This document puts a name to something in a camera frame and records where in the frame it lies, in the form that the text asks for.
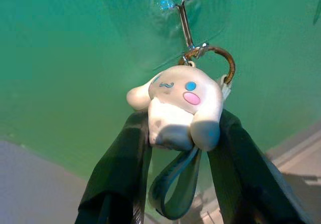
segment cartoon character face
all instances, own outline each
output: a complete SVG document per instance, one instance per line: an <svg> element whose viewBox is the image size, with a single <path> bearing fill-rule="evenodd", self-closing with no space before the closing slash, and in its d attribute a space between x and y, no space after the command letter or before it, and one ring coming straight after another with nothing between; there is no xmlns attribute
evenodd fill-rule
<svg viewBox="0 0 321 224"><path fill-rule="evenodd" d="M198 68L171 67L145 85L129 91L127 101L136 110L148 107L151 144L161 145L157 143L157 137L164 139L169 132L171 137L167 139L176 139L174 142L182 150L192 148L195 143L208 151L218 141L222 92L218 84Z"/></svg>

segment dark green strap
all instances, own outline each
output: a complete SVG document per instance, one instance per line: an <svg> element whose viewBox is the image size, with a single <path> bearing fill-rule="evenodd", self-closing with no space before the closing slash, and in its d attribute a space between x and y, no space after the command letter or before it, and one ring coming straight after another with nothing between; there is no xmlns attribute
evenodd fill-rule
<svg viewBox="0 0 321 224"><path fill-rule="evenodd" d="M189 210L196 190L201 150L194 146L181 152L154 180L148 198L151 205L170 220L181 218ZM166 194L179 176L177 186L170 200L165 203Z"/></svg>

